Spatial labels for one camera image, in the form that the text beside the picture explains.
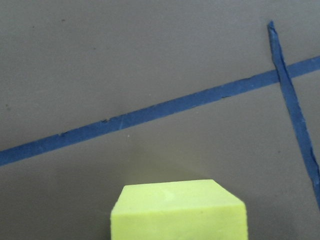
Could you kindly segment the yellow foam block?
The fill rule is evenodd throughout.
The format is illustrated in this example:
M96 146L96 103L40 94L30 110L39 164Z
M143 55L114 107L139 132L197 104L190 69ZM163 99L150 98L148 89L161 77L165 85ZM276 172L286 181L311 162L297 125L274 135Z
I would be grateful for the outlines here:
M113 240L247 240L245 203L212 179L123 187L110 214Z

